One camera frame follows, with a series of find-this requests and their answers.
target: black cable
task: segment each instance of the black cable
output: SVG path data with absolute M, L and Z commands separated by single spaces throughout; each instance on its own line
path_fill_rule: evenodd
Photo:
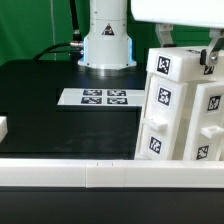
M 64 50 L 64 51 L 42 51 L 40 54 L 37 54 L 33 60 L 38 61 L 43 55 L 45 54 L 56 54 L 56 53 L 75 53 L 75 54 L 80 54 L 79 51 L 72 51 L 72 50 Z
M 79 31 L 78 15 L 77 15 L 75 0 L 69 0 L 69 2 L 70 2 L 70 10 L 71 10 L 71 16 L 72 16 L 73 40 L 81 41 L 82 36 Z
M 70 43 L 69 42 L 65 42 L 65 43 L 55 44 L 55 45 L 53 45 L 51 47 L 46 48 L 42 52 L 44 52 L 44 51 L 51 51 L 51 50 L 54 50 L 54 49 L 59 48 L 59 47 L 70 47 Z
M 51 50 L 54 50 L 54 49 L 59 48 L 59 47 L 70 47 L 70 43 L 60 43 L 60 44 L 55 44 L 51 47 L 48 47 L 45 50 L 43 50 L 42 52 L 40 52 L 39 54 L 37 54 L 36 56 L 34 56 L 33 60 L 39 60 L 39 58 L 42 55 L 46 54 L 46 52 L 52 53 L 53 51 L 51 51 Z
M 71 15 L 72 15 L 73 30 L 79 30 L 78 16 L 77 16 L 75 0 L 70 0 L 70 10 L 71 10 Z

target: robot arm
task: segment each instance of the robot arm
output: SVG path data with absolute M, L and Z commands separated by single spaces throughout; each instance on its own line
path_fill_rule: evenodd
M 132 0 L 132 13 L 136 20 L 159 23 L 156 33 L 161 46 L 172 46 L 172 24 L 207 27 L 213 38 L 207 50 L 202 51 L 201 64 L 214 66 L 224 46 L 224 14 L 219 0 Z

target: green wall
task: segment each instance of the green wall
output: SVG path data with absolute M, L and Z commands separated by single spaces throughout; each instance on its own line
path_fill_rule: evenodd
M 75 0 L 80 30 L 89 30 L 89 0 Z M 128 2 L 128 34 L 135 43 L 135 57 L 144 62 L 149 48 L 159 47 L 155 25 L 136 22 Z M 68 0 L 0 0 L 0 65 L 14 59 L 31 59 L 54 43 L 70 42 L 72 23 Z M 178 46 L 207 45 L 208 29 L 175 26 Z M 43 59 L 69 60 L 67 55 Z

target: stack of boxes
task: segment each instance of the stack of boxes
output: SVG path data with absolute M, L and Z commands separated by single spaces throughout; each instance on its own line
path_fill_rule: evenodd
M 224 51 L 209 67 L 200 65 L 205 48 L 150 49 L 135 159 L 220 159 Z

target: table surface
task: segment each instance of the table surface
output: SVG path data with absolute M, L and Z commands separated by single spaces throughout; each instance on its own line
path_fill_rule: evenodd
M 140 108 L 59 107 L 57 101 L 63 88 L 144 89 L 145 66 L 118 77 L 90 73 L 70 62 L 3 65 L 0 115 L 7 115 L 9 133 L 0 157 L 132 159 Z M 223 205 L 223 189 L 0 188 L 4 224 L 223 223 Z
M 133 159 L 140 107 L 57 106 L 64 88 L 138 89 L 145 67 L 117 77 L 70 62 L 12 61 L 0 69 L 0 115 L 8 136 L 1 158 Z

